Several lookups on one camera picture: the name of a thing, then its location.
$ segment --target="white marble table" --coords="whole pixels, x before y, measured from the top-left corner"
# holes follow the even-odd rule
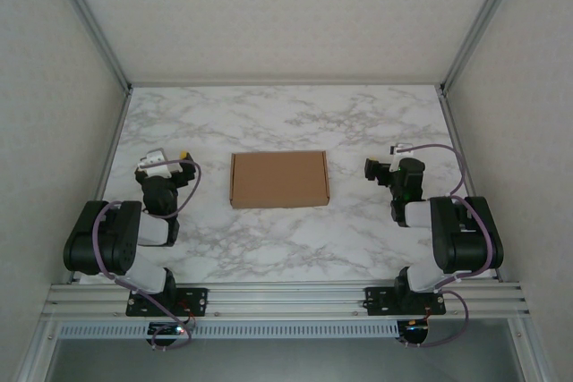
[[[135,89],[105,199],[141,199],[133,177],[140,157],[163,147],[176,158],[186,149],[204,175],[179,217],[177,243],[141,250],[177,282],[390,279],[431,253],[429,230],[398,227],[389,190],[363,176],[364,160],[382,160],[397,142],[451,144],[433,87]],[[306,149],[327,151],[327,207],[231,208],[231,153]],[[426,164],[424,197],[457,183],[448,151],[415,156]]]

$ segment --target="brown cardboard box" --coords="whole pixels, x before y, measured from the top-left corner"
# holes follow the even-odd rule
[[[329,204],[325,151],[233,154],[231,206],[304,208]]]

